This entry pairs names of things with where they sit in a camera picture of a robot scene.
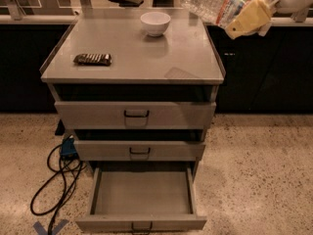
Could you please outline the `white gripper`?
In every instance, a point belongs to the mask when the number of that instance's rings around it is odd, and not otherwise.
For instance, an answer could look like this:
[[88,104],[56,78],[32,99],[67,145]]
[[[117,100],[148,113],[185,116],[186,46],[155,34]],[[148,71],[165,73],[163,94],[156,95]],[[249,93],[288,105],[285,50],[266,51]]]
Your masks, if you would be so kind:
[[257,33],[264,36],[271,26],[274,13],[290,14],[309,8],[313,0],[251,0],[225,27],[229,37]]

